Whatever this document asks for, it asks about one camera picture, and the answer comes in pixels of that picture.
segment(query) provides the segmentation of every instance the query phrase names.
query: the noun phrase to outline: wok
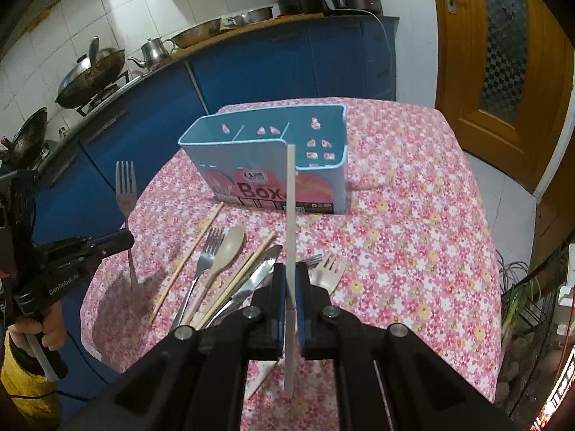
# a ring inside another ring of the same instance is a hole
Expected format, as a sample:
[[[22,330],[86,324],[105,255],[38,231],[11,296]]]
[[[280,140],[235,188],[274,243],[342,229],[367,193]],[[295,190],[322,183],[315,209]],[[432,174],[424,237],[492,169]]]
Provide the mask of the wok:
[[[90,56],[83,55],[67,74],[58,89],[56,102],[64,108],[84,106],[99,91],[116,81],[124,66],[125,50],[103,48],[94,37],[90,44]]]
[[[2,145],[8,150],[1,151],[0,159],[12,170],[26,170],[31,167],[44,145],[47,126],[48,113],[46,107],[42,107],[26,120],[14,139],[2,138]]]

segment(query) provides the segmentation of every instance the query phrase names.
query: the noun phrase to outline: blue utensil holder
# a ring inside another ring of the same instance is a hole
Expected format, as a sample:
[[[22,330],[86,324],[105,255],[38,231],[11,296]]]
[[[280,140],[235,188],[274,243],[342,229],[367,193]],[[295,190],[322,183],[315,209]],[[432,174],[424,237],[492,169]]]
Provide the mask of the blue utensil holder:
[[[182,134],[178,144],[220,200],[278,210],[285,209],[287,144],[294,144],[297,210],[346,212],[345,105],[206,115]]]

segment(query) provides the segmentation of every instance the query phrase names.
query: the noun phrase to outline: metal pot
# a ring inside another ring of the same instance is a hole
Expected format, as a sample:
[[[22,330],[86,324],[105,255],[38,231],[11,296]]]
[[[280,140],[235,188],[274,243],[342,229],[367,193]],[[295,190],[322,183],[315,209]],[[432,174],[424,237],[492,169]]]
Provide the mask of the metal pot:
[[[271,12],[271,6],[266,6],[265,8],[253,9],[247,13],[242,13],[234,16],[234,24],[238,27],[242,27],[260,21],[267,21],[273,17],[274,16]]]
[[[172,43],[172,50],[176,47],[174,41],[168,39],[166,42]],[[134,57],[128,57],[128,60],[133,61],[140,68],[152,70],[172,59],[170,52],[166,50],[160,37],[156,39],[148,39],[141,48],[142,54],[144,55],[144,61],[140,61]]]
[[[47,127],[48,113],[46,107],[42,107],[26,120],[14,139],[1,139],[7,150],[0,151],[0,159],[12,170],[26,170],[31,167],[40,155]]]
[[[221,18],[212,19],[205,23],[186,29],[170,40],[179,48],[188,48],[211,37],[217,36],[221,31]]]
[[[78,108],[85,105],[99,91],[113,83],[125,61],[125,50],[103,48],[99,50],[100,39],[94,37],[88,55],[77,60],[77,65],[64,77],[58,89],[56,102],[64,108]]]

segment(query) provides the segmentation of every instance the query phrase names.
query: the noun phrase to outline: beige spoon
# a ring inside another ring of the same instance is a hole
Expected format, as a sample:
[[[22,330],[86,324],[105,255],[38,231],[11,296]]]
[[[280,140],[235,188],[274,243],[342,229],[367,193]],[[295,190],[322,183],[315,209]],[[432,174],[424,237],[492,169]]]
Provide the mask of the beige spoon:
[[[224,240],[221,242],[220,248],[216,253],[214,264],[208,272],[208,278],[202,285],[200,293],[194,298],[194,302],[186,309],[182,318],[182,324],[189,324],[192,321],[196,311],[202,304],[203,299],[208,293],[216,277],[226,270],[238,256],[241,246],[244,243],[244,229],[240,226],[235,226],[229,229],[225,234]]]

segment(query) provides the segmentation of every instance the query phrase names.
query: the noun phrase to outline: teapot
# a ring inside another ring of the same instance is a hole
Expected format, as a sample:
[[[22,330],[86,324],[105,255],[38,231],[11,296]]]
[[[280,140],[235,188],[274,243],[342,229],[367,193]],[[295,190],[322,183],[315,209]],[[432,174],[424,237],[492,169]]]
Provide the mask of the teapot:
[[[171,60],[172,57],[170,53],[164,47],[162,39],[160,37],[156,39],[148,39],[148,41],[142,45],[142,53],[144,55],[144,61],[140,61],[134,57],[128,57],[129,60],[133,61],[140,68],[147,68],[149,70],[155,69],[160,65],[163,65],[166,61]]]

